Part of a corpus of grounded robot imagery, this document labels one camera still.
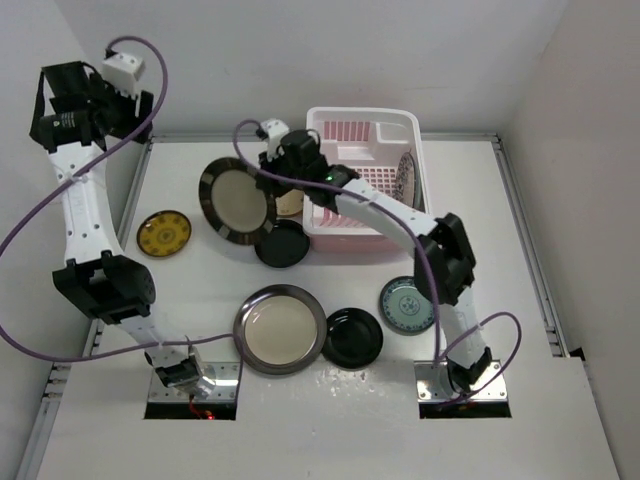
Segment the beige floral small plate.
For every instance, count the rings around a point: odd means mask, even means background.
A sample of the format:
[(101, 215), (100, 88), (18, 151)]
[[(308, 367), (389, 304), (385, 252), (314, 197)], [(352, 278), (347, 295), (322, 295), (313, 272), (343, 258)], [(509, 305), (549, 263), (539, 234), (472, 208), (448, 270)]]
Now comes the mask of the beige floral small plate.
[(292, 190), (276, 199), (276, 211), (279, 217), (293, 217), (300, 214), (304, 206), (304, 194)]

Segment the cream plate dark patterned rim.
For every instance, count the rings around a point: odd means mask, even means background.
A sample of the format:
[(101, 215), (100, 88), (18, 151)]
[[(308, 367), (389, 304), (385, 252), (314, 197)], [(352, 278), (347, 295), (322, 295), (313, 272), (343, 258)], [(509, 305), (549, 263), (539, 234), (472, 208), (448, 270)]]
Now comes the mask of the cream plate dark patterned rim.
[(256, 182), (256, 171), (234, 157), (218, 158), (202, 172), (199, 204), (207, 222), (224, 240), (257, 245), (273, 230), (275, 199)]

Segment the black glossy plate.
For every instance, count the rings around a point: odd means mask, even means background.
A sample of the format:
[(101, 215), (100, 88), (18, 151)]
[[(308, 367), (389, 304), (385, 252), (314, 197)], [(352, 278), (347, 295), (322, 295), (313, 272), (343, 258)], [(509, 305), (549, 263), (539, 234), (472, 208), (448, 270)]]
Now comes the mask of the black glossy plate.
[(254, 246), (254, 251), (263, 264), (284, 269), (301, 262), (310, 245), (310, 238), (298, 222), (279, 219), (264, 240)]
[(321, 353), (346, 370), (362, 369), (382, 351), (384, 335), (376, 318), (355, 307), (343, 308), (327, 317), (327, 334)]

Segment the blue white floral plate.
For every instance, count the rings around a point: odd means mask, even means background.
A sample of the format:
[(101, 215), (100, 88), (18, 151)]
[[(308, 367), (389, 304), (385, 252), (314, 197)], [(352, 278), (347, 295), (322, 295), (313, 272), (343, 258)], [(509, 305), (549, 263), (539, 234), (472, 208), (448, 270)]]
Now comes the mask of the blue white floral plate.
[(392, 197), (405, 205), (413, 206), (416, 199), (416, 167), (410, 151), (402, 154), (396, 168)]

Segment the yellow patterned small plate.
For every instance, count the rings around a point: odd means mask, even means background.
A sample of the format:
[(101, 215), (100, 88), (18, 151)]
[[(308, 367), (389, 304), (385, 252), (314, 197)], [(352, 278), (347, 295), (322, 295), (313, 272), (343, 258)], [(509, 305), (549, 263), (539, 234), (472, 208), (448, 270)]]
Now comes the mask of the yellow patterned small plate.
[(149, 257), (167, 258), (183, 250), (191, 234), (192, 225), (186, 215), (176, 210), (162, 210), (140, 224), (136, 244)]

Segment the teal patterned plate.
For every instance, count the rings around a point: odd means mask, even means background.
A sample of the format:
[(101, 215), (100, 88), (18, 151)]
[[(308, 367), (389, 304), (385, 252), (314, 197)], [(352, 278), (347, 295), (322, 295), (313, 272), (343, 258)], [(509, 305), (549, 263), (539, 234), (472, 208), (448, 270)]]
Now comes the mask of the teal patterned plate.
[(400, 335), (419, 335), (434, 325), (434, 309), (411, 276), (398, 276), (382, 288), (378, 308), (385, 324)]

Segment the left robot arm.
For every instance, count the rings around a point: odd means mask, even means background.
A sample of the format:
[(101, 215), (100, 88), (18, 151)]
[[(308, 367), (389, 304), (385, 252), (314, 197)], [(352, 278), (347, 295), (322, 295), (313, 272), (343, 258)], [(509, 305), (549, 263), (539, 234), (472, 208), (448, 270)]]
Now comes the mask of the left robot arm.
[(106, 166), (90, 163), (106, 139), (145, 141), (153, 96), (138, 87), (141, 58), (117, 53), (99, 70), (81, 61), (42, 69), (30, 129), (47, 152), (59, 184), (66, 250), (53, 272), (56, 289), (90, 319), (128, 333), (167, 388), (195, 397), (202, 381), (196, 350), (151, 315), (155, 284), (146, 266), (125, 256), (114, 230)]

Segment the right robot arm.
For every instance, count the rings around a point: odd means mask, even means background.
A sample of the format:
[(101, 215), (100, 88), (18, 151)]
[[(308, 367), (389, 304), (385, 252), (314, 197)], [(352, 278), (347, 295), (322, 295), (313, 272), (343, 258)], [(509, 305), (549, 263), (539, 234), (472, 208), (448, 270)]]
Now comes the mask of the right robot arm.
[(266, 122), (256, 135), (267, 144), (259, 164), (272, 191), (300, 189), (313, 204), (374, 229), (413, 257), (414, 285), (433, 306), (437, 343), (447, 345), (435, 355), (446, 360), (452, 386), (471, 393), (492, 354), (479, 330), (471, 290), (476, 260), (460, 218), (434, 218), (376, 190), (351, 168), (329, 164), (309, 130)]

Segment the pink plastic dish rack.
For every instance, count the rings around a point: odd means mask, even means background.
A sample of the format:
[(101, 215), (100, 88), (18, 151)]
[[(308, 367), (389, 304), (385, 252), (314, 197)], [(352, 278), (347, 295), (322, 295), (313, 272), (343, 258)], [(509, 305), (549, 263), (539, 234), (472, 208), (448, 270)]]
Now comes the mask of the pink plastic dish rack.
[[(392, 197), (396, 168), (410, 151), (416, 167), (414, 209), (428, 213), (430, 199), (417, 118), (410, 112), (385, 108), (314, 107), (306, 127), (321, 137), (321, 152), (330, 164), (343, 164), (372, 187)], [(314, 250), (323, 253), (390, 252), (397, 246), (364, 224), (304, 200), (302, 223)]]

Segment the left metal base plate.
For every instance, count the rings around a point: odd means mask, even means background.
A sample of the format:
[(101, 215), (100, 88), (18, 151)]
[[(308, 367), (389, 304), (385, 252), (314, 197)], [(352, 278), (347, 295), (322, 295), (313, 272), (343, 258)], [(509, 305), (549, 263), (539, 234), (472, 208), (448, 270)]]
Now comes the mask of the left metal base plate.
[(197, 403), (233, 403), (239, 384), (238, 362), (204, 362), (200, 380), (186, 390), (167, 388), (152, 375), (147, 395), (149, 403), (187, 403), (193, 396)]

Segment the metal base plate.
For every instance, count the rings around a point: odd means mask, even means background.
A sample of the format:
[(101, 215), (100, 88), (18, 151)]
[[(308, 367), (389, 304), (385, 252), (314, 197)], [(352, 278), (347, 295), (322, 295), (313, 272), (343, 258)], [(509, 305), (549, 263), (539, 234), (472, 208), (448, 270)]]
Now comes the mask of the metal base plate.
[(204, 362), (200, 380), (186, 390), (167, 388), (152, 375), (147, 395), (149, 403), (187, 403), (193, 396), (197, 403), (233, 403), (239, 384), (238, 362)]
[[(420, 404), (435, 405), (457, 399), (464, 394), (460, 386), (449, 379), (447, 364), (435, 366), (431, 361), (415, 362), (417, 399)], [(508, 392), (502, 364), (492, 361), (490, 366), (470, 386), (469, 401), (499, 403), (508, 401)]]

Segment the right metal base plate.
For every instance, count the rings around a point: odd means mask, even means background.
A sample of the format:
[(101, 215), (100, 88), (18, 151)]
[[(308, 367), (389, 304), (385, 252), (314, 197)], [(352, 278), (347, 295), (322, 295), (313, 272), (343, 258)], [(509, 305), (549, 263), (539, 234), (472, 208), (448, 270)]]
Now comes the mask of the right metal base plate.
[[(431, 361), (415, 362), (417, 399), (420, 404), (435, 405), (457, 399), (464, 394), (460, 386), (449, 379), (447, 364), (435, 366)], [(499, 403), (508, 401), (508, 392), (502, 364), (492, 361), (490, 366), (470, 386), (469, 401)]]

